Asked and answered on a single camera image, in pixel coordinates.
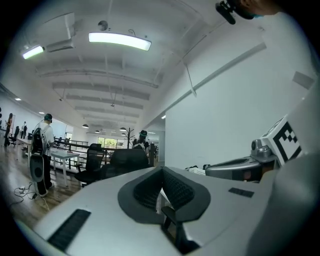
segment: ceiling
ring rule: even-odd
[[[31,16],[15,50],[41,86],[54,90],[84,117],[89,132],[134,128],[163,77],[221,22],[217,13],[209,11],[214,4],[211,0],[55,1]],[[149,51],[90,43],[88,34],[99,32],[102,20],[108,23],[106,32],[135,33],[151,41]],[[21,57],[26,48],[46,48],[68,39],[73,48],[45,50],[27,60]]]

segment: railing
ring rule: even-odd
[[[76,141],[77,143],[69,143],[69,142],[65,142],[64,139],[59,140],[59,139],[55,139],[54,141],[54,145],[53,147],[56,149],[60,149],[60,150],[68,150],[69,152],[77,152],[77,153],[81,153],[81,154],[85,154],[86,157],[80,157],[80,159],[83,160],[87,160],[87,149],[90,148],[90,146],[88,146],[88,142],[86,141]],[[104,166],[107,164],[108,162],[108,158],[112,156],[112,154],[114,153],[114,151],[116,150],[115,148],[105,148],[102,147],[101,150],[104,151],[103,154],[103,158],[101,161],[101,166]],[[87,162],[84,161],[75,161],[75,159],[69,159],[68,160],[69,163],[69,169],[71,169],[71,166],[76,167],[76,163],[81,163],[82,166],[80,166],[80,168],[86,168],[84,164],[86,164]]]

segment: ceiling light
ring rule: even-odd
[[[149,51],[149,48],[151,46],[150,41],[131,35],[116,33],[89,33],[89,42],[131,46],[144,51]]]
[[[29,59],[30,57],[34,56],[34,55],[42,53],[43,51],[44,51],[44,49],[41,46],[37,46],[37,47],[27,51],[22,56],[26,60],[26,59]]]

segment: backpack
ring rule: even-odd
[[[44,154],[44,151],[49,148],[49,145],[46,141],[46,136],[44,136],[46,130],[49,128],[49,125],[47,125],[41,135],[41,128],[38,127],[35,129],[33,135],[32,135],[32,145],[31,145],[31,153],[38,153],[41,156]]]

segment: ceiling beam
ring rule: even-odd
[[[76,106],[74,109],[77,111],[90,111],[90,112],[98,112],[98,113],[126,116],[126,117],[131,117],[131,118],[139,118],[138,114],[118,111],[118,110],[114,110],[114,109],[104,109],[104,108],[99,108],[99,107],[86,107],[86,106]]]
[[[98,120],[104,120],[104,121],[115,121],[115,122],[121,122],[121,123],[128,123],[128,124],[136,124],[136,121],[132,120],[122,120],[122,119],[117,119],[117,118],[111,118],[111,117],[106,117],[106,116],[96,116],[96,115],[90,115],[90,114],[85,114],[83,115],[84,118],[88,119],[98,119]]]
[[[98,98],[98,97],[90,97],[90,96],[78,96],[78,95],[70,95],[68,94],[65,97],[67,100],[76,100],[76,101],[86,101],[86,102],[98,102],[98,103],[107,103],[107,104],[115,104],[118,106],[124,106],[128,108],[134,108],[138,110],[143,110],[144,106],[131,103],[131,102],[126,102],[126,101],[120,101],[120,100],[112,100],[108,98]]]
[[[78,89],[78,90],[90,90],[90,91],[97,91],[97,92],[106,92],[106,93],[117,93],[124,96],[129,96],[141,100],[148,101],[150,99],[150,94],[139,92],[131,89],[121,88],[120,86],[113,86],[113,85],[102,85],[102,84],[95,84],[92,86],[90,83],[66,83],[66,82],[56,82],[52,84],[53,89]]]
[[[120,75],[112,72],[106,72],[105,70],[96,70],[96,69],[64,69],[64,70],[55,70],[48,71],[44,73],[39,73],[39,77],[48,78],[48,77],[60,77],[60,76],[73,76],[73,75],[81,75],[81,76],[97,76],[97,77],[109,77],[114,79],[121,79],[128,82],[136,83],[138,85],[149,86],[152,88],[159,88],[158,84],[154,84],[152,82],[144,81],[141,79],[133,78],[126,75]]]

